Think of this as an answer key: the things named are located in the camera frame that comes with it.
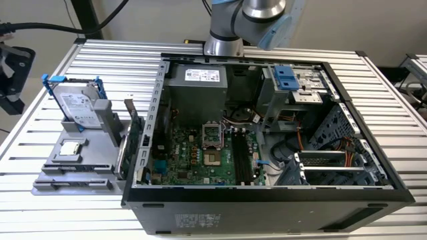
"motherboard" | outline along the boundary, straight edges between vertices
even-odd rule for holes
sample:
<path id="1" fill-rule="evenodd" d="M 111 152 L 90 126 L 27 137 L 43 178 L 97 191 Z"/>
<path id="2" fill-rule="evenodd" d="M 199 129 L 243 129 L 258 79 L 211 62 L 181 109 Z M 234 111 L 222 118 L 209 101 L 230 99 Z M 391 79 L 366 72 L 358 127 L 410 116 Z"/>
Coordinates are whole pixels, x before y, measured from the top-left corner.
<path id="1" fill-rule="evenodd" d="M 255 132 L 218 126 L 174 128 L 167 159 L 154 162 L 154 185 L 266 185 Z"/>

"ram slot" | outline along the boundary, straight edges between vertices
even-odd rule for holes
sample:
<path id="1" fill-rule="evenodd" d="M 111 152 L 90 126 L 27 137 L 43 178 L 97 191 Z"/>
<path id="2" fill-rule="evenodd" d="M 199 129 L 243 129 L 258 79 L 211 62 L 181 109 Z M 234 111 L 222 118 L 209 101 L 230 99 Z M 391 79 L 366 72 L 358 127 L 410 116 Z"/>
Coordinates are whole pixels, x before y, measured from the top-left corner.
<path id="1" fill-rule="evenodd" d="M 237 185 L 250 185 L 253 181 L 249 143 L 243 132 L 231 135 L 234 170 Z"/>

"green circuit board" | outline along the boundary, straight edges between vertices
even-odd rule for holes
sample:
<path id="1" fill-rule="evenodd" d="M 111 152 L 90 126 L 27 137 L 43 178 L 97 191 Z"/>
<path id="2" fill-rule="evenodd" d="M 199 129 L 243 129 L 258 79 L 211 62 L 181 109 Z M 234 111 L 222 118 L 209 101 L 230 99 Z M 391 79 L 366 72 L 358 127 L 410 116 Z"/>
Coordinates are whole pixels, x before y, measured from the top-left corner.
<path id="1" fill-rule="evenodd" d="M 247 162 L 251 176 L 257 171 L 259 177 L 254 177 L 254 185 L 266 185 L 263 168 L 258 167 L 254 160 L 261 156 L 257 136 L 254 132 L 246 134 Z M 237 185 L 233 133 L 223 134 L 223 146 L 218 149 L 203 149 L 202 128 L 179 128 L 173 131 L 171 151 L 167 159 L 166 174 L 162 175 L 162 185 Z"/>

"aluminum extrusion table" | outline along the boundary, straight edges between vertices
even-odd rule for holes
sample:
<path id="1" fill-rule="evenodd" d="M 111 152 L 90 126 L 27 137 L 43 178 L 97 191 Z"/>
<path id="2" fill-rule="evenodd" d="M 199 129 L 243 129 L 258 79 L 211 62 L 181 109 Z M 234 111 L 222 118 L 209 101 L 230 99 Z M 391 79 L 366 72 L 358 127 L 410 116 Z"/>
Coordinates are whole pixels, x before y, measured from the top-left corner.
<path id="1" fill-rule="evenodd" d="M 123 99 L 133 97 L 147 116 L 161 53 L 203 53 L 201 44 L 89 40 L 77 43 L 54 75 L 101 76 L 113 109 L 129 118 Z M 246 47 L 250 58 L 325 61 L 341 79 L 417 203 L 347 233 L 149 236 L 122 196 L 34 196 L 33 183 L 63 126 L 58 104 L 43 89 L 0 147 L 0 238 L 30 239 L 427 239 L 427 124 L 371 60 L 354 51 Z"/>

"white case label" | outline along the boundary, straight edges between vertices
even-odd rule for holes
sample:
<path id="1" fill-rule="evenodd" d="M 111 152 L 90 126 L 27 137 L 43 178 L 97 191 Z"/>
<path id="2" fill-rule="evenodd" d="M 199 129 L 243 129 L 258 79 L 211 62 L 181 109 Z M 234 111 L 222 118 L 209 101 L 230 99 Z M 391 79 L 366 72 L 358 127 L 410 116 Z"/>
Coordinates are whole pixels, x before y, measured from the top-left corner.
<path id="1" fill-rule="evenodd" d="M 258 124 L 261 121 L 261 118 L 262 118 L 261 115 L 255 114 L 253 122 Z"/>
<path id="2" fill-rule="evenodd" d="M 219 70 L 203 70 L 203 69 L 187 69 L 186 81 L 202 81 L 202 82 L 219 82 L 221 71 Z"/>

